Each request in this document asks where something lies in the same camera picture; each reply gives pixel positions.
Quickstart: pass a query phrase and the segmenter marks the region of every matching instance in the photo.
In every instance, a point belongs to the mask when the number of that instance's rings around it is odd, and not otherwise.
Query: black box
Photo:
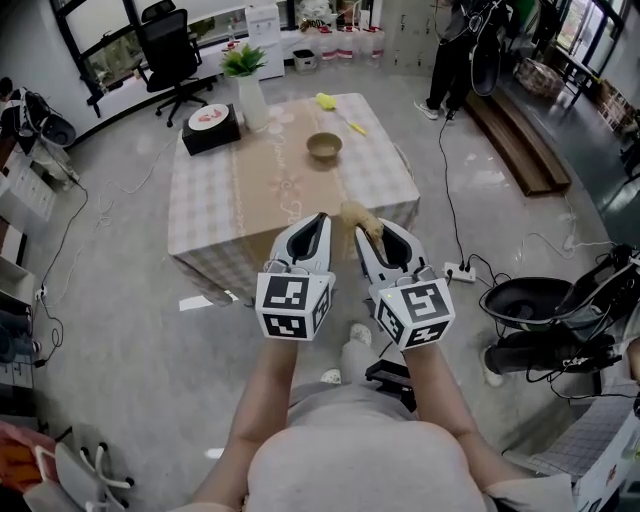
[[[189,128],[189,119],[185,119],[182,127],[182,140],[191,156],[213,149],[223,144],[240,140],[240,127],[236,119],[233,104],[229,103],[229,115],[220,124],[208,130],[196,131]]]

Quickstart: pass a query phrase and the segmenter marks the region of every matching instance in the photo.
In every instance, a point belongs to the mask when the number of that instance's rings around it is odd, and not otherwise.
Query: black pants
[[[443,39],[438,46],[436,65],[431,79],[431,96],[427,107],[438,110],[447,92],[447,108],[458,110],[471,89],[471,63],[469,51],[474,40],[470,37],[458,37],[451,42]]]

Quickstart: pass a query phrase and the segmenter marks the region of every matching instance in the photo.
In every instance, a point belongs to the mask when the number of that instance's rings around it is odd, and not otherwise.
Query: checkered tablecloth
[[[334,112],[317,109],[322,131],[344,142],[338,165],[346,199],[361,202],[374,215],[410,228],[420,194],[403,160],[371,107],[360,94],[335,96],[338,111],[367,130],[352,130]],[[270,128],[286,122],[286,103],[271,107]],[[235,219],[230,145],[190,156],[178,138],[169,205],[169,254],[211,302],[226,305],[228,294],[250,298],[257,272]]]

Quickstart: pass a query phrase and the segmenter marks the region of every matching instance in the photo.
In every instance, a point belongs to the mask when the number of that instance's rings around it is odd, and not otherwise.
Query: plate
[[[226,105],[207,105],[189,118],[189,128],[197,132],[208,130],[219,125],[228,115],[229,107]]]

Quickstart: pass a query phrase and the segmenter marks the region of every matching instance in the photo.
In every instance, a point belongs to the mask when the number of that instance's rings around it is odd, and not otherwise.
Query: green plant
[[[227,53],[222,61],[222,70],[227,76],[249,76],[253,75],[258,69],[264,67],[265,63],[261,62],[266,53],[260,47],[251,48],[248,44],[242,48],[242,51],[232,51]]]

